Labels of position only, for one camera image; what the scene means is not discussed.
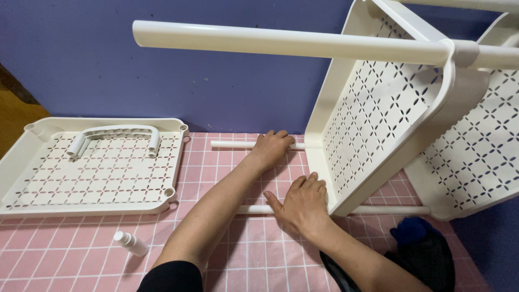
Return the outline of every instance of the blue cloth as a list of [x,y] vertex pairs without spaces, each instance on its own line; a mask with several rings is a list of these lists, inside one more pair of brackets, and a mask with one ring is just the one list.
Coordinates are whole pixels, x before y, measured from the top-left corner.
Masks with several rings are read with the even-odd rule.
[[397,240],[398,247],[421,242],[427,235],[427,231],[442,235],[432,225],[420,217],[404,218],[397,228],[391,228],[390,232]]

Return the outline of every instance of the pink grid mat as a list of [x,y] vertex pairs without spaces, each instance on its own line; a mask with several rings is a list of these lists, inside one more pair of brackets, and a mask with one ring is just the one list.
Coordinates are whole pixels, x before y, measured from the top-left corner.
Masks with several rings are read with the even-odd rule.
[[[0,223],[1,291],[135,291],[169,234],[197,199],[240,162],[243,149],[211,149],[210,140],[255,141],[256,134],[193,133],[186,138],[176,189],[179,202],[160,215],[6,219]],[[303,142],[302,135],[296,135]],[[309,174],[304,151],[292,151],[280,166],[264,173],[244,204],[264,204],[262,191],[284,198],[292,180]],[[419,205],[403,171],[365,204]],[[351,216],[335,219],[374,250],[395,247],[389,229],[403,216]],[[474,262],[449,223],[427,218],[450,245],[457,291],[488,291]],[[142,258],[112,241],[117,230],[151,245]],[[212,255],[204,274],[206,291],[339,291],[318,250],[284,233],[272,216],[237,216]]]

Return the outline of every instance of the small white bottle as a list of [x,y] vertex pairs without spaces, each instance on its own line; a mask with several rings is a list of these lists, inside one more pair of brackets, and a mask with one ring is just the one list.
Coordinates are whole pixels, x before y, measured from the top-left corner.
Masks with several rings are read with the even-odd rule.
[[114,240],[138,257],[145,256],[148,253],[148,246],[135,235],[131,235],[128,232],[117,231],[114,234]]

